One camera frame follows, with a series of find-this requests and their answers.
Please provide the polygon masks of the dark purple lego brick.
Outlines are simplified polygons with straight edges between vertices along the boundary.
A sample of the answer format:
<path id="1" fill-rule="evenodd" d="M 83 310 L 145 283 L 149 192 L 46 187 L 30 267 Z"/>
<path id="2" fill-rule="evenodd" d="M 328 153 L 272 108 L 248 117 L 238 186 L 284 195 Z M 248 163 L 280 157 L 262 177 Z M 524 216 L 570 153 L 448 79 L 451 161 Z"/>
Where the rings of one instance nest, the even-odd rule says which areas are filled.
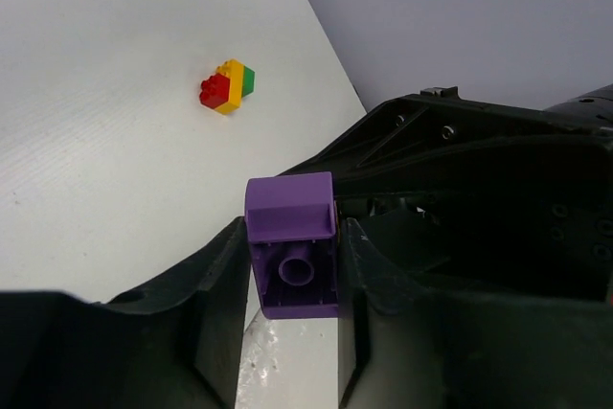
<path id="1" fill-rule="evenodd" d="M 332 174 L 250 179 L 244 220 L 264 317 L 337 317 L 338 225 Z"/>

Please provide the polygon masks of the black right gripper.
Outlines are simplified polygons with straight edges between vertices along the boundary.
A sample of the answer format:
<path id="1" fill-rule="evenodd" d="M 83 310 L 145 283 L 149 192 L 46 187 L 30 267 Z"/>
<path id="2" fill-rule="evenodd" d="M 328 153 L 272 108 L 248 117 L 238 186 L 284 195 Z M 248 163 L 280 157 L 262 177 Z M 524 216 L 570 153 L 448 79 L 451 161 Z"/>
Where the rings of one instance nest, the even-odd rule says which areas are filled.
<path id="1" fill-rule="evenodd" d="M 609 301 L 612 89 L 546 109 L 456 87 L 383 102 L 293 173 L 328 171 L 344 216 L 404 205 L 443 240 L 445 274 Z"/>

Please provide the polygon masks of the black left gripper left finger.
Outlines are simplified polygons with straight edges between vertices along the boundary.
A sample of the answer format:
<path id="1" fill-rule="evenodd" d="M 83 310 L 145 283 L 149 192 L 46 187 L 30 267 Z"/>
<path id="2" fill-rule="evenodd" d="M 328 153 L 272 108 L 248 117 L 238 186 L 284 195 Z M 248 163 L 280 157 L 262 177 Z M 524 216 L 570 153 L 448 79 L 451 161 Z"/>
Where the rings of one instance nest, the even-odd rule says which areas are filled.
<path id="1" fill-rule="evenodd" d="M 108 303 L 1 296 L 5 408 L 231 408 L 249 285 L 246 228 Z"/>

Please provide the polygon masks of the green lego brick on table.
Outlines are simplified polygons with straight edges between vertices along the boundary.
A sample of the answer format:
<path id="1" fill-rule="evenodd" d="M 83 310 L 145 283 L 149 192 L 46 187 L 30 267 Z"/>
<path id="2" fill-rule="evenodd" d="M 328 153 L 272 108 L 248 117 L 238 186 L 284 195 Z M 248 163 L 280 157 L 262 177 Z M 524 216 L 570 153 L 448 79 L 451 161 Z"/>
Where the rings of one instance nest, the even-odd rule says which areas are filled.
<path id="1" fill-rule="evenodd" d="M 244 98 L 253 93 L 255 88 L 255 72 L 242 65 L 241 96 Z"/>

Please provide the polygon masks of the red stud lego brick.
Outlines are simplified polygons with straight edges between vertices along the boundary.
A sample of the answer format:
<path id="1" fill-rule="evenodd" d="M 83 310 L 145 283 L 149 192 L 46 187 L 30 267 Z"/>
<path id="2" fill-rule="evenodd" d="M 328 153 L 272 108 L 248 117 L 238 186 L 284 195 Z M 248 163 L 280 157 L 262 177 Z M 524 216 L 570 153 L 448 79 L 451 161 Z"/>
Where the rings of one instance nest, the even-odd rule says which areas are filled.
<path id="1" fill-rule="evenodd" d="M 200 84 L 199 101 L 205 107 L 217 110 L 228 102 L 230 93 L 230 79 L 222 74 L 215 73 Z"/>

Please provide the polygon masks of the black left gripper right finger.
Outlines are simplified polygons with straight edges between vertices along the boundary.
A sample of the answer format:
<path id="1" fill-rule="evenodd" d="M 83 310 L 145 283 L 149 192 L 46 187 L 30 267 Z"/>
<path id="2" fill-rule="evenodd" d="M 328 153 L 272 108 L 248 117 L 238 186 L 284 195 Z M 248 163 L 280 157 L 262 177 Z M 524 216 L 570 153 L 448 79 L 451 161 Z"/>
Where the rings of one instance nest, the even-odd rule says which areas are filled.
<path id="1" fill-rule="evenodd" d="M 343 408 L 608 408 L 612 309 L 437 289 L 341 227 L 338 392 Z"/>

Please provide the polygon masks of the yellow long lego brick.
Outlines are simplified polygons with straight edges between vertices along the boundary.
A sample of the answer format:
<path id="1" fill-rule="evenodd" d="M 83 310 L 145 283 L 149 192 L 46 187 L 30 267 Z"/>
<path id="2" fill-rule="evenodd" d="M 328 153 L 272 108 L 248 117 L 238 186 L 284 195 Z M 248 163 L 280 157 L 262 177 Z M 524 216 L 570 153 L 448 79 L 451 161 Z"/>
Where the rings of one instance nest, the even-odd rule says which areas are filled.
<path id="1" fill-rule="evenodd" d="M 244 65 L 236 59 L 229 59 L 216 68 L 216 73 L 229 81 L 228 99 L 216 108 L 216 112 L 229 115 L 241 106 Z"/>

